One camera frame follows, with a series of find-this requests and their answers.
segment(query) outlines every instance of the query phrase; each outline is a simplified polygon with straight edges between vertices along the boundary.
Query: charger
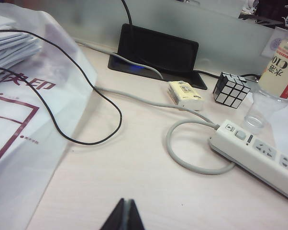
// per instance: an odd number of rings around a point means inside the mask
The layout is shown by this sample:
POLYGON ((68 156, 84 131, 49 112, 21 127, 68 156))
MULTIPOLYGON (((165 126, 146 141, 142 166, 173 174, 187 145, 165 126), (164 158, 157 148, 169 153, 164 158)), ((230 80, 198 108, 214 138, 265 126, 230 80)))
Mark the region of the charger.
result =
POLYGON ((201 110, 203 98, 197 93, 191 85, 182 80, 170 81, 168 94, 176 105, 185 107, 189 110, 201 110))

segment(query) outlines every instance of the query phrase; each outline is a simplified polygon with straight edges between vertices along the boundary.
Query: paper stack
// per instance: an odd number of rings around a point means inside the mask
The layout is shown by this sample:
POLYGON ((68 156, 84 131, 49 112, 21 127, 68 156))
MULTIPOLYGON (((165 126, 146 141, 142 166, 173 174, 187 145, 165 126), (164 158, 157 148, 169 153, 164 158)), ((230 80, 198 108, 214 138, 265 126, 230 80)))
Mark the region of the paper stack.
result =
MULTIPOLYGON (((13 29, 15 21, 0 16, 0 30, 13 29)), ((38 39, 27 33, 0 32, 0 67, 9 69, 39 52, 38 39)))

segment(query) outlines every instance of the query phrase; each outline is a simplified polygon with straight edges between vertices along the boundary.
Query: blue light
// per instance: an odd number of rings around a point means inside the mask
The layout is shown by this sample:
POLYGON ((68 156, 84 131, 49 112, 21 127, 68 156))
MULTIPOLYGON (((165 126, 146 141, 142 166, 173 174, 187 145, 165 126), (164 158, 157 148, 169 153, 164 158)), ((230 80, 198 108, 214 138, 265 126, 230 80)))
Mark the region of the blue light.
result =
POLYGON ((138 69, 144 69, 145 67, 142 67, 142 66, 137 66, 137 65, 131 65, 130 66, 130 70, 138 70, 138 69))

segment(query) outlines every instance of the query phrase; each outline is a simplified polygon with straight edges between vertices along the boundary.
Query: gray cable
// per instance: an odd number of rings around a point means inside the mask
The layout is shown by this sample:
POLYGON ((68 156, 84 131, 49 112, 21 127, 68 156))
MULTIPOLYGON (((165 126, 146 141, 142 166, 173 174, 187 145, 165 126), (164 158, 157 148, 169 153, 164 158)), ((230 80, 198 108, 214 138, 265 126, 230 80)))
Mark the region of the gray cable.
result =
POLYGON ((105 92, 111 92, 111 93, 119 94, 119 95, 122 95, 122 96, 125 96, 125 97, 129 97, 129 98, 132 98, 132 99, 135 99, 137 101, 140 101, 140 102, 143 102, 143 103, 146 103, 146 104, 150 104, 150 105, 153 105, 153 106, 166 107, 166 108, 175 108, 175 109, 184 110, 184 111, 190 112, 190 113, 195 114, 196 116, 202 118, 204 121, 200 121, 200 120, 182 120, 182 121, 178 121, 170 128, 170 130, 168 131, 168 133, 166 135, 166 147, 167 147, 167 151, 168 151, 169 155, 173 158, 174 161, 176 161, 178 164, 180 164, 181 166, 185 167, 186 169, 189 169, 189 170, 191 170, 193 172, 200 173, 200 174, 218 175, 218 174, 222 174, 222 173, 225 173, 225 172, 231 170, 235 166, 235 164, 232 162, 229 165, 227 165, 226 167, 221 168, 221 169, 204 169, 204 168, 200 168, 200 167, 191 165, 189 163, 186 163, 185 161, 181 160, 174 153, 174 151, 173 151, 173 149, 171 147, 170 141, 171 141, 172 133, 173 133, 174 129, 177 126, 179 126, 181 124, 184 124, 184 123, 197 123, 197 124, 202 124, 202 125, 205 125, 205 126, 212 127, 215 130, 220 127, 219 125, 214 124, 213 122, 211 122, 205 116, 203 116, 203 115, 201 115, 201 114, 199 114, 199 113, 197 113, 197 112, 195 112, 193 110, 190 110, 190 109, 187 109, 185 107, 182 107, 182 106, 172 105, 172 104, 164 104, 164 103, 155 103, 155 102, 151 102, 149 100, 145 100, 145 99, 142 99, 140 97, 134 96, 132 94, 129 94, 129 93, 126 93, 126 92, 121 92, 121 91, 118 91, 118 90, 105 89, 105 88, 98 87, 98 86, 95 86, 95 88, 98 89, 99 91, 105 91, 105 92))
POLYGON ((119 94, 119 95, 122 95, 122 96, 125 96, 125 97, 129 97, 129 98, 132 98, 132 99, 135 99, 137 101, 140 101, 140 102, 143 102, 143 103, 146 103, 146 104, 150 104, 150 105, 153 105, 153 106, 184 110, 184 111, 190 112, 190 113, 200 117, 201 119, 213 124, 213 122, 210 121, 205 116, 195 112, 194 110, 190 110, 190 109, 187 109, 187 108, 182 107, 182 106, 178 106, 178 105, 174 105, 174 104, 155 103, 155 102, 151 102, 149 100, 142 99, 140 97, 134 96, 134 95, 126 93, 126 92, 118 91, 118 90, 105 89, 105 88, 98 87, 98 86, 95 86, 95 88, 98 89, 99 91, 105 91, 105 92, 111 92, 111 93, 119 94))
POLYGON ((160 79, 163 79, 161 73, 160 73, 158 70, 156 70, 155 68, 153 68, 153 67, 146 66, 146 65, 142 65, 142 64, 139 64, 139 63, 135 63, 135 62, 130 61, 130 60, 128 60, 128 59, 126 59, 126 58, 124 58, 124 57, 122 57, 122 56, 120 56, 120 55, 118 55, 118 54, 116 54, 116 53, 113 53, 113 52, 108 51, 108 50, 106 50, 106 49, 103 49, 103 48, 94 46, 94 45, 92 45, 92 44, 86 43, 86 42, 82 41, 81 39, 74 38, 74 40, 75 40, 75 42, 77 42, 78 44, 80 44, 80 45, 82 45, 82 46, 85 46, 85 47, 87 47, 87 48, 94 49, 94 50, 99 51, 99 52, 104 53, 104 54, 109 54, 109 55, 115 56, 115 57, 117 57, 117 58, 119 58, 119 59, 121 59, 121 60, 123 60, 123 61, 125 61, 125 62, 128 62, 128 63, 132 64, 132 65, 136 65, 136 66, 144 67, 144 68, 146 68, 146 69, 150 69, 150 70, 152 70, 153 72, 155 72, 156 74, 158 74, 159 77, 160 77, 160 79))
POLYGON ((181 166, 183 166, 186 169, 189 169, 189 170, 191 170, 191 171, 193 171, 195 173, 206 174, 206 175, 218 175, 218 174, 226 173, 226 172, 228 172, 229 170, 231 170, 235 166, 235 163, 231 162, 227 166, 225 166, 223 168, 220 168, 220 169, 205 169, 205 168, 201 168, 201 167, 186 163, 185 161, 181 160, 174 153, 174 151, 172 149, 171 137, 172 137, 172 133, 175 130, 175 128, 177 128, 179 125, 184 124, 184 123, 201 124, 201 125, 204 125, 204 126, 212 127, 215 130, 217 130, 219 128, 219 125, 212 124, 212 123, 205 122, 205 121, 200 121, 200 120, 182 120, 182 121, 178 121, 175 124, 173 124, 173 126, 169 129, 169 131, 168 131, 168 133, 166 135, 166 148, 167 148, 167 151, 168 151, 169 155, 173 158, 174 161, 176 161, 181 166))

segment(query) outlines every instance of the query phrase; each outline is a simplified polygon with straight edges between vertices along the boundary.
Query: frosted glass panel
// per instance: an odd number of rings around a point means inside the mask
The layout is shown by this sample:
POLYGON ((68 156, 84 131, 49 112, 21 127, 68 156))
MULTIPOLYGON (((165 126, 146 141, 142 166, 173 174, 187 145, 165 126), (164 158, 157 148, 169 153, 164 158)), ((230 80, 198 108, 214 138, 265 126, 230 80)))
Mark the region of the frosted glass panel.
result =
MULTIPOLYGON (((50 13, 74 37, 117 49, 128 23, 120 0, 23 0, 19 5, 50 13)), ((196 69, 262 73, 260 54, 273 30, 176 0, 126 0, 134 25, 199 43, 196 69)))

